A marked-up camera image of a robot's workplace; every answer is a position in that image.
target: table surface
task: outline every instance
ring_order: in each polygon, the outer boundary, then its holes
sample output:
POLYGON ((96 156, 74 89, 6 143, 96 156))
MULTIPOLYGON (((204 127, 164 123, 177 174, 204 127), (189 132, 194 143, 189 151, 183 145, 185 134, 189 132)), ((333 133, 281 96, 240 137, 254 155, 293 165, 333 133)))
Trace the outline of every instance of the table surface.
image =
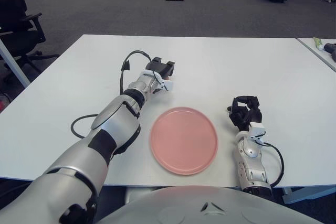
MULTIPOLYGON (((331 54, 316 48, 315 41, 312 38, 298 38, 306 47, 308 47, 317 57, 319 57, 327 66, 336 72, 336 62, 331 58, 331 54)), ((326 43, 336 43, 336 39, 321 39, 323 45, 326 43)))
MULTIPOLYGON (((83 35, 0 114, 0 177, 35 179, 78 141, 71 122, 100 112, 119 94, 120 67, 141 49, 174 61, 174 89, 155 94, 141 111, 142 131, 113 158, 106 185, 239 186, 233 151, 235 128, 226 108, 233 97, 256 95, 263 113, 265 141, 285 160, 279 186, 336 184, 336 74, 295 39, 180 38, 83 35), (149 145, 153 122, 164 111, 189 106, 213 122, 218 152, 201 173, 175 175, 154 159, 149 145)), ((147 59, 134 55, 125 87, 147 59)), ((86 134, 92 119, 78 122, 86 134)), ((263 148, 269 181, 280 172, 279 158, 263 148)))

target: wire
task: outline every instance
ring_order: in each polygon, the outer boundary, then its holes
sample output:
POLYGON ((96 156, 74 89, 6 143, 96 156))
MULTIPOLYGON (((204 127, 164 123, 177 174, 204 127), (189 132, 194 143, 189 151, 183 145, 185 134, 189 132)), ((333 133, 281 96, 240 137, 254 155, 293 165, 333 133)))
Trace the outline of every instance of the wire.
POLYGON ((129 63, 128 63, 128 67, 127 67, 127 60, 128 58, 133 55, 133 54, 142 54, 144 55, 147 59, 149 59, 149 62, 152 62, 152 59, 151 57, 146 54, 144 51, 141 51, 141 50, 135 50, 133 52, 130 52, 126 59, 124 59, 124 62, 122 63, 122 67, 121 67, 121 75, 120 75, 120 94, 123 94, 124 92, 124 89, 123 89, 123 77, 124 77, 124 71, 125 70, 129 70, 129 63))
POLYGON ((277 151, 277 153, 279 154, 279 157, 280 157, 280 161, 281 161, 281 172, 280 172, 280 175, 278 176, 277 180, 276 180, 274 183, 270 184, 270 185, 271 185, 271 188, 273 188, 273 187, 275 187, 275 186, 277 186, 277 185, 279 184, 279 182, 281 181, 281 179, 282 179, 282 177, 283 177, 283 174, 284 174, 284 171, 285 171, 284 159, 283 159, 282 154, 280 153, 279 149, 276 148, 274 145, 271 145, 271 144, 266 143, 266 142, 264 142, 264 144, 259 144, 259 145, 274 148, 274 149, 277 151))
POLYGON ((22 185, 19 185, 19 186, 16 186, 16 187, 11 188, 10 190, 4 192, 3 194, 0 194, 0 199, 1 199, 2 197, 6 196, 7 194, 9 194, 9 193, 11 193, 11 192, 17 190, 17 189, 20 189, 20 188, 25 187, 25 186, 29 186, 30 183, 31 183, 31 182, 24 183, 24 184, 22 184, 22 185))
POLYGON ((157 82, 158 82, 160 85, 162 85, 162 83, 161 83, 161 82, 159 82, 159 80, 156 78, 156 75, 155 75, 155 73, 154 73, 154 70, 152 70, 152 71, 153 71, 153 75, 154 75, 154 77, 155 77, 156 81, 157 81, 157 82))
POLYGON ((79 134, 75 131, 75 129, 74 129, 74 125, 75 125, 75 123, 77 123, 79 120, 82 120, 82 119, 84 119, 84 118, 93 118, 93 117, 95 117, 95 116, 97 116, 97 115, 98 115, 98 114, 84 115, 84 116, 81 116, 80 118, 75 119, 75 120, 72 122, 71 126, 70 126, 70 129, 71 129, 71 132, 73 133, 73 135, 75 135, 76 137, 79 137, 79 138, 84 138, 84 136, 79 135, 79 134))

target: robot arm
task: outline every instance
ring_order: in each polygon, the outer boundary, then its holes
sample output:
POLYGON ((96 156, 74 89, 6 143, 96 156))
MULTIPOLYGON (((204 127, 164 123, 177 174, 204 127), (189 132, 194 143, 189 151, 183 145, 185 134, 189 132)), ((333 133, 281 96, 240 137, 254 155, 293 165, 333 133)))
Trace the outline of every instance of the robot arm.
POLYGON ((90 133, 68 148, 0 213, 0 223, 91 223, 113 155, 140 133, 138 117, 150 95, 171 89, 174 63, 154 58, 136 82, 94 120, 90 133))
POLYGON ((239 128, 236 135, 238 147, 235 159, 238 163, 238 176, 241 190, 250 194, 274 200, 272 189, 261 163, 261 147, 266 131, 261 123, 257 97, 243 96, 233 99, 232 106, 227 108, 233 124, 239 128))

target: black joint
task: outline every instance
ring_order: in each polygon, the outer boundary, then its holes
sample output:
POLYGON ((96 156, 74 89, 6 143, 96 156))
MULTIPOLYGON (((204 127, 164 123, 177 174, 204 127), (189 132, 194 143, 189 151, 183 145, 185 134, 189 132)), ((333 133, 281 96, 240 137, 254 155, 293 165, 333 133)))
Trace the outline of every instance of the black joint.
POLYGON ((91 140, 88 145, 89 148, 96 150, 106 161, 108 166, 110 163, 110 158, 117 144, 113 137, 105 130, 101 129, 91 140))
POLYGON ((272 190, 268 187, 251 186, 245 188, 243 192, 258 196, 260 198, 268 199, 270 201, 275 201, 272 190))
POLYGON ((161 62, 161 58, 159 58, 159 57, 154 57, 154 59, 152 59, 152 61, 161 62))
POLYGON ((128 95, 129 97, 135 99, 140 109, 145 104, 145 97, 143 94, 137 89, 126 89, 123 94, 128 95))

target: office chair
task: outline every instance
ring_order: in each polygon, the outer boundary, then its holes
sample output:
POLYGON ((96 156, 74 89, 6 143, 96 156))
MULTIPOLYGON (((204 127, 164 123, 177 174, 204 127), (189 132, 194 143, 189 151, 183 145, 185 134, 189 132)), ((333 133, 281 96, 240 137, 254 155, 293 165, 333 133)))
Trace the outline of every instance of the office chair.
MULTIPOLYGON (((35 71, 41 73, 32 61, 59 57, 59 55, 42 56, 40 51, 28 55, 38 43, 46 41, 46 38, 38 21, 42 13, 27 16, 26 11, 25 0, 0 0, 0 39, 14 58, 19 57, 16 62, 21 68, 29 64, 35 71)), ((4 81, 8 82, 12 76, 14 74, 10 73, 4 81)))

